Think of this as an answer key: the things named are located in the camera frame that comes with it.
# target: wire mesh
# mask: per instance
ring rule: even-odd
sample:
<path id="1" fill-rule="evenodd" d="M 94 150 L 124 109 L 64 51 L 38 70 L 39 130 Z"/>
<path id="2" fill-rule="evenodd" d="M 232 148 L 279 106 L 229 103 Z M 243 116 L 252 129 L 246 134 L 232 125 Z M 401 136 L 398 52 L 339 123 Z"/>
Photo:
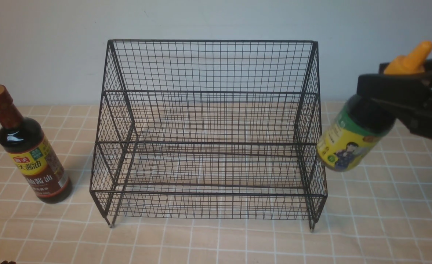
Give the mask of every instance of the wire mesh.
<path id="1" fill-rule="evenodd" d="M 318 221 L 314 41 L 110 40 L 90 192 L 102 216 Z"/>

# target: yellow jar label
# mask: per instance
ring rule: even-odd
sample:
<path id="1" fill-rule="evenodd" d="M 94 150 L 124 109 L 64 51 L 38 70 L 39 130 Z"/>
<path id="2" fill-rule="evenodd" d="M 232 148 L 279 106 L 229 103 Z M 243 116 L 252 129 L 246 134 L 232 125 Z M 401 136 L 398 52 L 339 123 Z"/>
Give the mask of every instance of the yellow jar label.
<path id="1" fill-rule="evenodd" d="M 48 166 L 46 157 L 51 152 L 51 145 L 46 139 L 34 149 L 24 153 L 8 153 L 15 165 L 23 175 L 35 175 L 42 172 Z"/>
<path id="2" fill-rule="evenodd" d="M 357 166 L 385 134 L 373 134 L 359 127 L 343 108 L 320 137 L 317 153 L 327 167 L 344 172 Z"/>

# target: white wall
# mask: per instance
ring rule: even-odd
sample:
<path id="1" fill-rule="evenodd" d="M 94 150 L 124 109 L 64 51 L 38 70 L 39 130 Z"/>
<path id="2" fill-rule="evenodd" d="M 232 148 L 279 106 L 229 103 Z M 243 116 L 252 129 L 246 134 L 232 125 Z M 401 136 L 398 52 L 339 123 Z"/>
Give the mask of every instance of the white wall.
<path id="1" fill-rule="evenodd" d="M 0 83 L 16 104 L 97 103 L 108 39 L 317 40 L 324 100 L 432 40 L 423 0 L 0 0 Z"/>

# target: wire rack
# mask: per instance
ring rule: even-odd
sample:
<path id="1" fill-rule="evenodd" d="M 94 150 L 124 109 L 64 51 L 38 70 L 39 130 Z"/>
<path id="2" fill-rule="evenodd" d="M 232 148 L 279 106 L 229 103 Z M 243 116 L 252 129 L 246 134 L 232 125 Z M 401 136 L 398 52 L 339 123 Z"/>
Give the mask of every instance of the wire rack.
<path id="1" fill-rule="evenodd" d="M 314 41 L 109 40 L 90 181 L 108 225 L 303 219 L 313 230 L 327 199 L 318 68 Z"/>

